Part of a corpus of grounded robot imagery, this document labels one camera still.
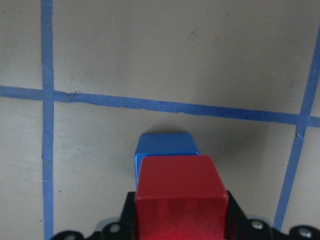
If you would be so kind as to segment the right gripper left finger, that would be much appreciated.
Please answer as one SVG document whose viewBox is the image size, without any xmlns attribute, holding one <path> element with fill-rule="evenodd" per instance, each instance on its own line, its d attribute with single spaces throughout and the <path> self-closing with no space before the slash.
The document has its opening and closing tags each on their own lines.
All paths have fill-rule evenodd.
<svg viewBox="0 0 320 240">
<path fill-rule="evenodd" d="M 89 237 L 78 231 L 66 230 L 57 233 L 53 240 L 133 240 L 133 226 L 136 217 L 135 192 L 128 192 L 118 221 L 106 224 L 102 230 L 95 230 Z"/>
</svg>

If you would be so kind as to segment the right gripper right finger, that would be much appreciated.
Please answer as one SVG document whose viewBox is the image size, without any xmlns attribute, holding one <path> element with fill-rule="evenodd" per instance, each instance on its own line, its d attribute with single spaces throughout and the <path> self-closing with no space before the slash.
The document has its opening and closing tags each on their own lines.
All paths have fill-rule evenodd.
<svg viewBox="0 0 320 240">
<path fill-rule="evenodd" d="M 320 230 L 310 225 L 297 225 L 283 233 L 261 219 L 249 219 L 230 191 L 225 222 L 226 240 L 318 240 Z"/>
</svg>

